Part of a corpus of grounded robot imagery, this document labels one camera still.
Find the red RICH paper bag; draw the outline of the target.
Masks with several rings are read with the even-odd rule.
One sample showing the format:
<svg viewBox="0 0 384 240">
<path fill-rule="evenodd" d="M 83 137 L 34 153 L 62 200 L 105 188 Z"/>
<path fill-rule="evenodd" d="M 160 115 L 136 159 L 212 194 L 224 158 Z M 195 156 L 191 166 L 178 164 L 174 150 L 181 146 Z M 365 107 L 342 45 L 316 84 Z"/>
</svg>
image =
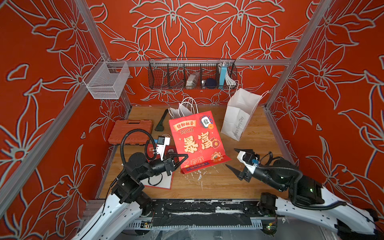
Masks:
<svg viewBox="0 0 384 240">
<path fill-rule="evenodd" d="M 152 156 L 153 153 L 154 147 L 152 144 L 149 144 L 147 148 L 147 154 L 149 156 Z M 166 146 L 164 157 L 166 156 L 166 154 L 170 153 L 177 153 L 175 146 Z M 172 181 L 173 175 L 171 174 L 170 176 L 168 176 L 167 173 L 164 172 L 158 176 L 153 176 L 148 179 L 142 180 L 141 183 L 146 187 L 170 190 L 172 188 Z"/>
</svg>

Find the red paper bag blue panel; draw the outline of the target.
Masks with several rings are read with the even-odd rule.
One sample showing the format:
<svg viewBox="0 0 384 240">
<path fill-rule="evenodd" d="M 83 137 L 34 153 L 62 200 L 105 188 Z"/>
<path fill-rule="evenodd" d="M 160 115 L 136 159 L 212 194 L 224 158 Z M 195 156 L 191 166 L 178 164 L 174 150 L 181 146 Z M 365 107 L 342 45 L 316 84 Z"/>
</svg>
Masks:
<svg viewBox="0 0 384 240">
<path fill-rule="evenodd" d="M 169 120 L 177 153 L 189 155 L 181 165 L 181 173 L 188 174 L 230 161 L 212 112 L 199 111 L 195 99 L 191 97 L 184 98 L 179 104 L 182 103 L 187 103 L 193 115 Z"/>
</svg>

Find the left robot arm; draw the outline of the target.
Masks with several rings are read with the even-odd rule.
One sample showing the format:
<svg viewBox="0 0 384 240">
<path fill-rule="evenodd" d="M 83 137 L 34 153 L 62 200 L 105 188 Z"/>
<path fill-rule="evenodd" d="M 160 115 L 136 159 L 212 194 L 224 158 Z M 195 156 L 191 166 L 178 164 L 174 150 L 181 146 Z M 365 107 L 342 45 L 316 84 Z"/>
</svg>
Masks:
<svg viewBox="0 0 384 240">
<path fill-rule="evenodd" d="M 143 180 L 161 173 L 170 175 L 188 159 L 187 154 L 171 153 L 162 160 L 147 152 L 134 153 L 128 160 L 120 149 L 123 170 L 111 184 L 104 204 L 73 237 L 75 240 L 114 240 L 129 224 L 151 210 L 152 199 L 143 191 Z"/>
</svg>

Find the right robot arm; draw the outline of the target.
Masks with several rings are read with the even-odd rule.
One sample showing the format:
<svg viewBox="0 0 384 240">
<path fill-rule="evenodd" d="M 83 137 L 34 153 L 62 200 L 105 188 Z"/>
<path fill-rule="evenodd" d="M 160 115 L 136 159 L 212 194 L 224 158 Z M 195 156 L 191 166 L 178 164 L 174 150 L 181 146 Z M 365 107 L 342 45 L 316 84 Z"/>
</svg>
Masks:
<svg viewBox="0 0 384 240">
<path fill-rule="evenodd" d="M 264 215 L 286 216 L 322 226 L 342 240 L 382 240 L 384 231 L 377 225 L 373 209 L 360 209 L 342 200 L 322 184 L 305 176 L 297 166 L 282 157 L 268 153 L 268 161 L 252 149 L 236 149 L 237 159 L 244 164 L 239 171 L 228 168 L 241 181 L 257 179 L 279 192 L 288 192 L 288 199 L 262 193 L 258 209 Z"/>
</svg>

